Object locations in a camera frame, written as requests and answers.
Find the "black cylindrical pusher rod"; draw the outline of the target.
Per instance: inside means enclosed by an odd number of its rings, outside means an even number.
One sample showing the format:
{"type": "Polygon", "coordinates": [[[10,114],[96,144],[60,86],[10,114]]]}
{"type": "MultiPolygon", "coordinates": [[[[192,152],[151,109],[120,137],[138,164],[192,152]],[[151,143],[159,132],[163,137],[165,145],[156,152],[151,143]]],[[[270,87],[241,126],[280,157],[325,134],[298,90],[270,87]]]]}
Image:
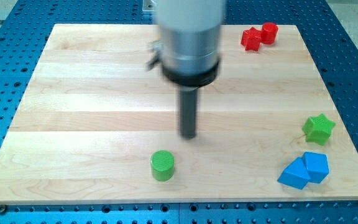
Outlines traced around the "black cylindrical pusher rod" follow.
{"type": "Polygon", "coordinates": [[[196,112],[198,104],[198,89],[181,86],[179,89],[179,128],[184,139],[196,136],[196,112]]]}

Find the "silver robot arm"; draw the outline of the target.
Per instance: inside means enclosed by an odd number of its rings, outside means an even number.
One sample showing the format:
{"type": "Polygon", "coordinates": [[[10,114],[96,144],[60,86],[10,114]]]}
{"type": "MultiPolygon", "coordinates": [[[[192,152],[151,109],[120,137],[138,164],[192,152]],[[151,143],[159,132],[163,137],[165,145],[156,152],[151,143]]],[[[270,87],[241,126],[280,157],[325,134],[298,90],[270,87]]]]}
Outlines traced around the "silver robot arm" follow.
{"type": "Polygon", "coordinates": [[[196,136],[199,88],[212,83],[219,68],[219,36],[225,1],[160,0],[154,4],[159,38],[152,42],[151,70],[178,86],[179,129],[184,139],[196,136]]]}

